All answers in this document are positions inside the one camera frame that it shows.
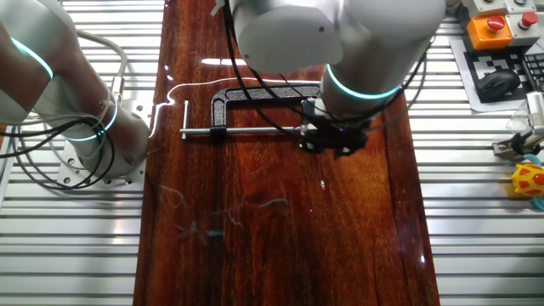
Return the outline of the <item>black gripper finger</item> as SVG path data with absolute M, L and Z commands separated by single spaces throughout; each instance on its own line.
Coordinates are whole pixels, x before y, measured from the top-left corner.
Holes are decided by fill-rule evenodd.
M 320 153 L 320 141 L 316 137 L 300 135 L 298 141 L 299 148 L 304 152 L 311 154 Z
M 337 144 L 334 151 L 335 158 L 351 156 L 358 151 L 357 144 Z

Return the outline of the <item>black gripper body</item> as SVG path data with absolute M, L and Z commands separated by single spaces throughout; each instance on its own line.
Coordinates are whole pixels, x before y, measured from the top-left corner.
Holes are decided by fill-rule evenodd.
M 369 139 L 361 128 L 341 127 L 323 116 L 303 120 L 302 138 L 321 148 L 363 148 Z

